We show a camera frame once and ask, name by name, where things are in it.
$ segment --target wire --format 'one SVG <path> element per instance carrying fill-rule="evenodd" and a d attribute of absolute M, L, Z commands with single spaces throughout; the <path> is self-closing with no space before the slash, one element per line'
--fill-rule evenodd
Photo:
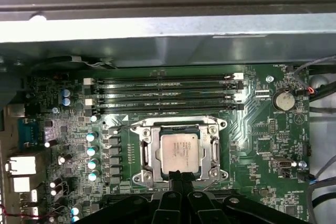
<path fill-rule="evenodd" d="M 326 162 L 326 164 L 322 166 L 322 168 L 315 174 L 315 178 L 319 179 L 322 173 L 324 173 L 335 162 L 336 162 L 336 155 L 333 156 L 331 159 L 329 159 L 328 162 Z"/>
<path fill-rule="evenodd" d="M 317 207 L 319 204 L 322 204 L 323 202 L 330 200 L 330 199 L 336 199 L 336 193 L 327 193 L 323 194 L 316 199 L 313 200 L 313 208 Z"/>
<path fill-rule="evenodd" d="M 307 208 L 308 208 L 308 213 L 310 216 L 310 220 L 312 224 L 318 224 L 317 220 L 316 220 L 316 216 L 314 213 L 314 207 L 312 204 L 312 194 L 314 192 L 314 190 L 318 189 L 318 188 L 322 188 L 322 187 L 327 187 L 327 186 L 333 186 L 336 185 L 336 177 L 331 177 L 331 178 L 327 178 L 321 181 L 318 181 L 310 186 L 308 186 L 307 189 Z"/>
<path fill-rule="evenodd" d="M 69 212 L 71 212 L 70 208 L 68 208 L 67 206 L 59 206 L 58 208 L 54 209 L 52 212 L 50 212 L 46 215 L 29 215 L 29 214 L 23 214 L 23 213 L 10 214 L 6 211 L 6 208 L 5 208 L 4 205 L 0 204 L 0 208 L 3 211 L 3 214 L 7 217 L 22 217 L 22 218 L 37 218 L 37 219 L 44 219 L 44 218 L 47 218 L 47 217 L 51 217 L 51 216 L 53 216 L 54 213 L 60 214 L 59 212 L 57 212 L 57 210 L 60 209 L 60 208 L 66 208 Z"/>
<path fill-rule="evenodd" d="M 220 179 L 217 179 L 217 180 L 213 181 L 213 182 L 212 182 L 211 184 L 209 184 L 207 187 L 203 188 L 202 191 L 206 191 L 206 190 L 208 190 L 210 187 L 216 185 L 216 184 L 219 183 L 219 182 L 220 182 Z"/>
<path fill-rule="evenodd" d="M 301 72 L 301 70 L 303 70 L 304 68 L 307 68 L 311 65 L 315 65 L 324 61 L 329 61 L 329 60 L 335 60 L 336 59 L 336 55 L 332 55 L 332 56 L 327 56 L 324 58 L 320 58 L 317 60 L 313 60 L 313 61 L 309 61 L 303 65 L 301 65 L 300 67 L 298 67 L 298 69 L 294 72 L 294 78 L 302 85 L 304 86 L 310 94 L 315 94 L 315 90 L 310 87 L 308 84 L 306 84 L 300 77 L 299 77 L 299 73 Z"/>
<path fill-rule="evenodd" d="M 335 114 L 336 108 L 315 108 L 315 107 L 309 107 L 310 112 L 314 113 L 324 113 L 324 114 Z"/>

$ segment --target red wire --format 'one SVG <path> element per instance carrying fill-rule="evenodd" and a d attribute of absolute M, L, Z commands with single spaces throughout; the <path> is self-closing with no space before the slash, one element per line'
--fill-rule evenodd
<path fill-rule="evenodd" d="M 9 214 L 6 211 L 6 208 L 4 205 L 0 204 L 0 208 L 3 211 L 3 214 L 7 217 L 27 217 L 27 218 L 38 218 L 38 219 L 44 219 L 46 217 L 51 216 L 51 214 L 47 214 L 47 215 L 28 215 L 28 214 Z"/>

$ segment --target connector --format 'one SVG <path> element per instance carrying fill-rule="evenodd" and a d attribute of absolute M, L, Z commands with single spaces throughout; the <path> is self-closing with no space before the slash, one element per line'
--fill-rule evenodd
<path fill-rule="evenodd" d="M 288 169 L 292 167 L 292 161 L 285 157 L 273 157 L 272 161 L 279 168 Z"/>

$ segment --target screw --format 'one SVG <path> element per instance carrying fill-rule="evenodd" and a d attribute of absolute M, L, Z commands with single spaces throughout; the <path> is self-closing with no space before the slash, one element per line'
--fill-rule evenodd
<path fill-rule="evenodd" d="M 215 134 L 217 132 L 217 128 L 215 126 L 210 126 L 209 127 L 209 133 L 210 134 Z"/>
<path fill-rule="evenodd" d="M 268 83 L 271 83 L 271 82 L 274 81 L 274 77 L 273 77 L 273 76 L 267 76 L 267 77 L 266 77 L 266 81 L 267 81 Z"/>
<path fill-rule="evenodd" d="M 142 135 L 143 135 L 143 136 L 150 136 L 150 135 L 151 135 L 151 132 L 150 132 L 148 129 L 145 129 L 145 130 L 142 132 Z"/>
<path fill-rule="evenodd" d="M 216 169 L 212 169 L 212 170 L 210 171 L 210 176 L 211 176 L 211 177 L 217 177 L 217 175 L 218 175 L 218 172 L 217 172 Z"/>
<path fill-rule="evenodd" d="M 239 203 L 239 199 L 237 199 L 237 198 L 231 198 L 230 202 L 234 203 L 234 204 L 237 204 L 237 203 Z"/>
<path fill-rule="evenodd" d="M 144 140 L 146 143 L 148 143 L 148 144 L 150 144 L 150 143 L 151 143 L 151 139 L 150 139 L 150 138 L 148 138 L 148 137 L 144 138 L 143 140 Z"/>
<path fill-rule="evenodd" d="M 146 179 L 146 180 L 151 180 L 152 179 L 152 174 L 151 173 L 145 173 L 143 175 L 143 177 Z"/>
<path fill-rule="evenodd" d="M 194 197 L 195 197 L 195 198 L 201 198 L 201 197 L 202 197 L 202 194 L 201 194 L 201 193 L 194 193 Z"/>
<path fill-rule="evenodd" d="M 52 111 L 53 114 L 58 114 L 58 113 L 59 113 L 59 108 L 57 108 L 57 107 L 53 107 L 53 108 L 51 109 L 51 111 Z"/>
<path fill-rule="evenodd" d="M 304 169 L 304 168 L 306 168 L 307 166 L 308 166 L 308 164 L 307 164 L 305 161 L 301 160 L 301 161 L 299 162 L 299 167 L 300 167 L 300 168 Z"/>

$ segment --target small white component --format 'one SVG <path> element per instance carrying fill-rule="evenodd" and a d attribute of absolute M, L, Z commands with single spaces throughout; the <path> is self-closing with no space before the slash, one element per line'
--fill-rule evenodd
<path fill-rule="evenodd" d="M 233 78 L 234 80 L 243 80 L 244 79 L 244 73 L 234 73 L 233 75 L 235 76 Z"/>
<path fill-rule="evenodd" d="M 93 101 L 93 99 L 85 99 L 84 104 L 85 104 L 86 106 L 93 106 L 94 101 Z"/>
<path fill-rule="evenodd" d="M 26 193 L 30 191 L 30 179 L 29 177 L 13 178 L 14 192 Z"/>
<path fill-rule="evenodd" d="M 235 94 L 234 96 L 235 96 L 234 97 L 235 101 L 243 101 L 243 100 L 245 100 L 245 95 L 244 94 Z"/>
<path fill-rule="evenodd" d="M 83 85 L 93 85 L 94 79 L 93 78 L 84 78 L 83 79 Z"/>
<path fill-rule="evenodd" d="M 161 168 L 164 174 L 179 170 L 197 173 L 200 168 L 197 134 L 161 136 Z"/>

